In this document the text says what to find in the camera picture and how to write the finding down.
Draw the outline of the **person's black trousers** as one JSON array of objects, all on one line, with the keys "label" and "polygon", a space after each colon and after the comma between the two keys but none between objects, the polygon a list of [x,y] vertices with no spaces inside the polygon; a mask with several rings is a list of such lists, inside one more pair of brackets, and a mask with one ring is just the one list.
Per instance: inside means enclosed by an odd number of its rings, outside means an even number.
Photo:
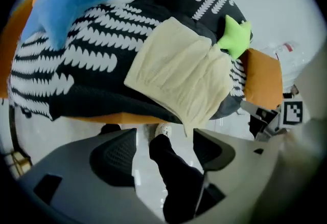
[{"label": "person's black trousers", "polygon": [[168,195],[163,215],[168,224],[181,224],[194,218],[202,189],[202,173],[188,165],[172,148],[170,138],[149,136],[149,157],[153,160],[166,186]]}]

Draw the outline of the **large orange cushion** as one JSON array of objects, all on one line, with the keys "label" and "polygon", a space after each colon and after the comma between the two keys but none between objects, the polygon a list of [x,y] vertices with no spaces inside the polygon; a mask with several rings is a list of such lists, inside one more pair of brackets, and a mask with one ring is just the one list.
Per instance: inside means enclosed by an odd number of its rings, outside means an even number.
[{"label": "large orange cushion", "polygon": [[241,56],[246,82],[246,101],[265,109],[276,109],[283,100],[280,62],[258,50],[249,48]]}]

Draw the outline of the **cream cloth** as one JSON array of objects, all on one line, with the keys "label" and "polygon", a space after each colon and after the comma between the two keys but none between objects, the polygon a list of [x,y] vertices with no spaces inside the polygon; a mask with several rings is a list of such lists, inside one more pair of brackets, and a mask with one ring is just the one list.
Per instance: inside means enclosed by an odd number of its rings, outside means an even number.
[{"label": "cream cloth", "polygon": [[230,69],[229,55],[211,39],[171,17],[147,37],[124,84],[173,113],[191,138],[230,93]]}]

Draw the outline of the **green star pillow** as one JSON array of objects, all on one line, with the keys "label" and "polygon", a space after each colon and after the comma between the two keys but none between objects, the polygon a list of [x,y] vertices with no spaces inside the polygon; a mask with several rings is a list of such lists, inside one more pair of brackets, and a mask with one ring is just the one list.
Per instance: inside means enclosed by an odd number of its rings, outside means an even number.
[{"label": "green star pillow", "polygon": [[225,29],[223,36],[217,44],[220,49],[227,50],[229,55],[238,59],[250,46],[251,22],[238,23],[229,15],[225,17]]}]

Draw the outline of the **blue star pillow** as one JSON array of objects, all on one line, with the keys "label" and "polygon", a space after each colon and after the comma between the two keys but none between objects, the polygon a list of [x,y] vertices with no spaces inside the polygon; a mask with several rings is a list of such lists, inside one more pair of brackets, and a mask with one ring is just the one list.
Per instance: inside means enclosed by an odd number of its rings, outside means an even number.
[{"label": "blue star pillow", "polygon": [[21,34],[24,42],[34,33],[46,32],[55,51],[65,46],[74,21],[87,9],[108,0],[36,0]]}]

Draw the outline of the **black white striped blanket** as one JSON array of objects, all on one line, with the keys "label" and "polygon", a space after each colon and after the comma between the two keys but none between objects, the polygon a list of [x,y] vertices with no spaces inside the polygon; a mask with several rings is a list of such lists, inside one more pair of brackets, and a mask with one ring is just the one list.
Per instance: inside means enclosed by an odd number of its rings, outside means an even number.
[{"label": "black white striped blanket", "polygon": [[41,34],[16,51],[10,74],[14,105],[51,120],[118,113],[179,123],[170,111],[123,81],[150,33],[170,17],[216,43],[230,14],[245,17],[232,0],[135,0],[98,5],[78,18],[67,43],[54,51]]}]

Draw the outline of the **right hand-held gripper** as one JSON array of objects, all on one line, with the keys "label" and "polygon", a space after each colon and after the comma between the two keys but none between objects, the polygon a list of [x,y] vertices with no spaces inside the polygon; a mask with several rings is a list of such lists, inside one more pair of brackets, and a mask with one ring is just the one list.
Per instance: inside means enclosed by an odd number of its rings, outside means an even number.
[{"label": "right hand-held gripper", "polygon": [[249,131],[257,141],[268,141],[303,122],[302,101],[283,101],[275,110],[265,109],[244,100],[240,106],[250,113]]}]

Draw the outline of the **person's right white shoe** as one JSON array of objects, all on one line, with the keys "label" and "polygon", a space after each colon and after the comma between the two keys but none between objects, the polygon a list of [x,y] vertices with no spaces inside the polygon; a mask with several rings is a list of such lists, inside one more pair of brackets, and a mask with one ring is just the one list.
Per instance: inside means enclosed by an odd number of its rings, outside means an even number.
[{"label": "person's right white shoe", "polygon": [[164,135],[167,138],[170,138],[172,135],[172,127],[170,123],[161,123],[157,126],[155,130],[155,137],[159,135]]}]

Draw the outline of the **wooden rattan rack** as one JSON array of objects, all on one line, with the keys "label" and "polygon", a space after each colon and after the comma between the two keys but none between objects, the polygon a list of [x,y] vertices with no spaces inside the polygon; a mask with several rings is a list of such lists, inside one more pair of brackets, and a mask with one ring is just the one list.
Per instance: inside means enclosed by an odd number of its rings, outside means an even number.
[{"label": "wooden rattan rack", "polygon": [[28,172],[32,167],[30,158],[20,151],[6,153],[3,155],[3,158],[10,173],[16,180]]}]

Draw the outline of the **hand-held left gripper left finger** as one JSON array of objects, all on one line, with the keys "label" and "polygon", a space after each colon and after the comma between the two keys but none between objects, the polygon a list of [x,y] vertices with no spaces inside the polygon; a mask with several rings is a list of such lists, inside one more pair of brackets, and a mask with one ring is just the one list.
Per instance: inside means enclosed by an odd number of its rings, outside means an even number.
[{"label": "hand-held left gripper left finger", "polygon": [[53,150],[18,183],[55,224],[163,224],[137,197],[132,162],[136,129]]}]

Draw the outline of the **orange sofa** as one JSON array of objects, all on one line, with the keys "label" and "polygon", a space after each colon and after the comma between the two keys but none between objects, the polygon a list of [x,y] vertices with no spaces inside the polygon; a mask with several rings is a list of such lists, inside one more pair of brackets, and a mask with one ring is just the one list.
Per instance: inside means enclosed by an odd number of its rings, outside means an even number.
[{"label": "orange sofa", "polygon": [[134,0],[88,9],[58,51],[44,32],[12,46],[2,37],[0,81],[14,105],[50,120],[129,113],[179,123],[170,111],[124,84],[147,37],[170,17],[153,0]]}]

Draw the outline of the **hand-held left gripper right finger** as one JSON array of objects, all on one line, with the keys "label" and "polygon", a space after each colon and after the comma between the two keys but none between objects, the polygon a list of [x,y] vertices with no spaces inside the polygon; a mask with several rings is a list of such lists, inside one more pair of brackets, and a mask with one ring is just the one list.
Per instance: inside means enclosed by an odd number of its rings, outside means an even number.
[{"label": "hand-held left gripper right finger", "polygon": [[274,171],[284,137],[251,141],[195,129],[193,150],[204,179],[225,197],[193,219],[193,224],[248,224]]}]

